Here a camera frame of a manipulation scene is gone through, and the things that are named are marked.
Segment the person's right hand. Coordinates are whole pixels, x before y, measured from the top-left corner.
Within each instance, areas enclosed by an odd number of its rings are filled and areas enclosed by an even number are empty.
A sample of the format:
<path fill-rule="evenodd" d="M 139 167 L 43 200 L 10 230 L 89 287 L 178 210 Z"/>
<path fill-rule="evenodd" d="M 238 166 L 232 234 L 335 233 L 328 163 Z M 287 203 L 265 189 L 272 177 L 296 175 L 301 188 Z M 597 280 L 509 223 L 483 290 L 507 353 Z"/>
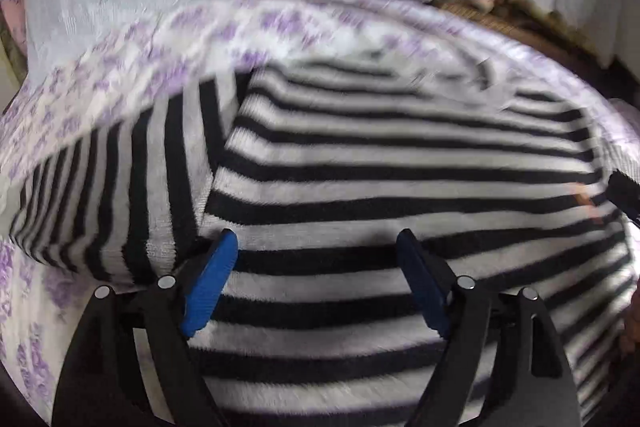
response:
<path fill-rule="evenodd" d="M 620 351 L 623 356 L 639 349 L 640 343 L 640 282 L 637 282 L 624 315 L 624 329 L 620 332 Z"/>

